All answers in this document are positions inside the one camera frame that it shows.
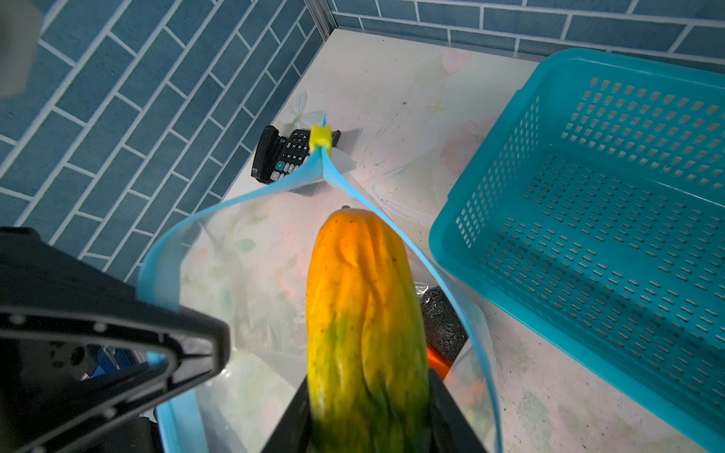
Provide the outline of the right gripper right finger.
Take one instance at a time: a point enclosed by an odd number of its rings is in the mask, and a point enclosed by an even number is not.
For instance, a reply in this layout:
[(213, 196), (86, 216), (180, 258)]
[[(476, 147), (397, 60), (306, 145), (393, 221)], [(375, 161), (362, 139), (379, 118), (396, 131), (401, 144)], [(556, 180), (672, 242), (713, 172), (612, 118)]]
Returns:
[(429, 369), (430, 452), (485, 453), (487, 449), (466, 421), (442, 379)]

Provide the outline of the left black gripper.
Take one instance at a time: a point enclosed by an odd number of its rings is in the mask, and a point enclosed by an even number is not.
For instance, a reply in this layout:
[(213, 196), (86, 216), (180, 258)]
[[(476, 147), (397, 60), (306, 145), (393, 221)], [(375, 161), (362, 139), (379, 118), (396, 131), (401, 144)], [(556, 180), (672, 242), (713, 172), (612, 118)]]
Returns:
[[(1, 230), (1, 449), (84, 452), (218, 375), (225, 323), (135, 301), (134, 289), (45, 243)], [(94, 375), (103, 347), (147, 359)]]

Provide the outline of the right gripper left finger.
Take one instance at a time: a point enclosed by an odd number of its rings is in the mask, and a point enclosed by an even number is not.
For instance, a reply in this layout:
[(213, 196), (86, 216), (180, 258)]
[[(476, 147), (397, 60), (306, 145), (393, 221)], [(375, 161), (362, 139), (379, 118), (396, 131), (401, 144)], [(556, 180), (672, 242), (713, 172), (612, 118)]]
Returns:
[(262, 453), (305, 453), (310, 443), (311, 404), (308, 380), (304, 377)]

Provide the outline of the orange toy carrot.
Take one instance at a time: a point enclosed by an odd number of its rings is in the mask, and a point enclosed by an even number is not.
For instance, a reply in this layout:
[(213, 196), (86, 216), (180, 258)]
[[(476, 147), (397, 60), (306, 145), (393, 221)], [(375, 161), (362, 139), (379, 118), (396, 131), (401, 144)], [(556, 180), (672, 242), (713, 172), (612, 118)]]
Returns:
[(451, 364), (430, 343), (427, 343), (427, 358), (430, 368), (443, 381), (451, 369)]

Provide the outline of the clear zip top bag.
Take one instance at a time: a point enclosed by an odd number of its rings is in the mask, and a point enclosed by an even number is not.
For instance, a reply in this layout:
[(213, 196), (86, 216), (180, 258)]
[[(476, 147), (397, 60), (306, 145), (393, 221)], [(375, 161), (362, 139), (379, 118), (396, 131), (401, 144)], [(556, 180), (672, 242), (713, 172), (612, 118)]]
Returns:
[(260, 452), (307, 374), (306, 284), (313, 245), (345, 206), (380, 213), (352, 158), (315, 150), (290, 177), (200, 211), (151, 247), (137, 279), (144, 302), (224, 322), (221, 373), (157, 409), (167, 452)]

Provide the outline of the black toy avocado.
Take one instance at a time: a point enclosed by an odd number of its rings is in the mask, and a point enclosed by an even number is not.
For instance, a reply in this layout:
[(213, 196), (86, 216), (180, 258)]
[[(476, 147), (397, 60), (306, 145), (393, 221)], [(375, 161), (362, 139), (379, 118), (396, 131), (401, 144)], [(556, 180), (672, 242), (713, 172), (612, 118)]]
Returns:
[(430, 287), (420, 297), (428, 343), (448, 365), (453, 365), (468, 335), (444, 291)]

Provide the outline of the orange green toy cucumber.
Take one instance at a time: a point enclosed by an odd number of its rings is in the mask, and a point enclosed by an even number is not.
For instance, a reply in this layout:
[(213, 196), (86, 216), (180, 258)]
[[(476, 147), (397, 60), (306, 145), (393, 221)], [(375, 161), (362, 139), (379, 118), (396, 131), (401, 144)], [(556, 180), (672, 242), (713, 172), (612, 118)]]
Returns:
[(429, 451), (429, 364), (413, 274), (402, 239), (372, 211), (335, 211), (319, 230), (306, 321), (313, 449)]

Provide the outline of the teal plastic basket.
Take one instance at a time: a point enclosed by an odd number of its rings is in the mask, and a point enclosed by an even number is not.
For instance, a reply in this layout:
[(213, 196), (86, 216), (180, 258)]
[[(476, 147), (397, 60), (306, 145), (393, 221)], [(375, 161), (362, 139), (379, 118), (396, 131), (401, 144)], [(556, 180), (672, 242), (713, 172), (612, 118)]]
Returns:
[(723, 451), (723, 75), (590, 49), (548, 57), (449, 192), (430, 251)]

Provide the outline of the black desk calculator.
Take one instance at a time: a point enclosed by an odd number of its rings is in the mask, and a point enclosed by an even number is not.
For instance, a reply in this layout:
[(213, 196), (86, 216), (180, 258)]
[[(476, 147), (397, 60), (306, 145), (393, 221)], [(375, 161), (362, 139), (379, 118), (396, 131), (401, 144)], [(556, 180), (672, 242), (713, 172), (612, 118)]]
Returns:
[(311, 155), (311, 132), (294, 130), (283, 137), (274, 126), (266, 126), (253, 157), (251, 177), (262, 184), (271, 184), (296, 172)]

